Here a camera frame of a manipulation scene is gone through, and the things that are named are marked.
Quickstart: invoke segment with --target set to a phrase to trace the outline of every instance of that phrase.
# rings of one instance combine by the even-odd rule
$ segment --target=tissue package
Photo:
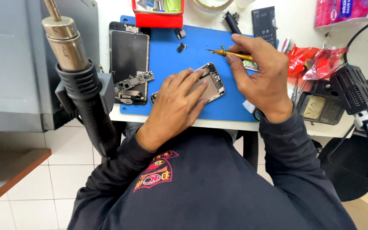
[[[368,21],[368,0],[318,0],[314,27]]]

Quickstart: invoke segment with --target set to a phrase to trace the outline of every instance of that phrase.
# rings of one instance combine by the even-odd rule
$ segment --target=red container
[[[184,0],[181,0],[181,12],[157,12],[136,9],[135,0],[132,0],[132,7],[136,15],[136,26],[138,27],[183,27]]]

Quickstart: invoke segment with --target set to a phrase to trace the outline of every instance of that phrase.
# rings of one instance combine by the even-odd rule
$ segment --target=white desk
[[[134,13],[131,8],[131,0],[97,0],[97,2],[99,7],[100,64],[105,71],[108,71],[110,66],[109,23],[119,21],[120,15],[134,16]],[[299,47],[321,48],[324,42],[324,34],[331,31],[331,29],[319,30],[313,28],[316,3],[316,0],[257,0],[245,9],[239,9],[233,2],[227,10],[230,10],[231,13],[238,12],[240,14],[238,26],[242,33],[253,34],[251,11],[275,6],[279,41],[283,42],[286,37],[290,37]],[[222,18],[224,13],[226,11],[213,15],[202,13],[194,8],[191,1],[186,0],[184,24],[229,31],[226,22]],[[337,29],[333,32],[328,47],[345,47],[351,37],[365,24],[360,23],[348,28],[341,27]],[[350,64],[359,66],[368,78],[368,29],[359,35],[351,45],[348,60]],[[293,87],[293,82],[290,82],[289,87]],[[115,105],[110,113],[110,118],[117,121],[145,122],[147,116],[121,114],[119,105]],[[312,126],[310,122],[305,122],[305,124],[310,135],[342,137],[353,124],[353,120],[353,116],[345,113],[340,123],[335,126],[320,123],[314,123],[314,126]],[[194,126],[258,131],[259,124],[198,119]]]

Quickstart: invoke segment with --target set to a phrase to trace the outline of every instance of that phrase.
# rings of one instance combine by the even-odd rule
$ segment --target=red plastic bag
[[[336,71],[339,66],[339,57],[344,52],[346,48],[322,50],[314,47],[298,48],[294,45],[287,55],[289,58],[288,77],[304,80],[327,79]]]

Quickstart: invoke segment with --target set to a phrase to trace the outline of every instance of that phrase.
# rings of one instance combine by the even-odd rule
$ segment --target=wooden shelf edge
[[[4,185],[0,187],[0,197],[3,196],[8,190],[10,190],[14,185],[16,185],[20,180],[22,180],[26,175],[28,175],[32,170],[36,169],[42,162],[44,162],[50,155],[52,155],[51,149],[33,149],[28,152],[28,154],[36,153],[37,151],[44,151],[42,155],[30,163],[26,168],[24,168],[20,173],[14,176],[11,180],[8,180]]]

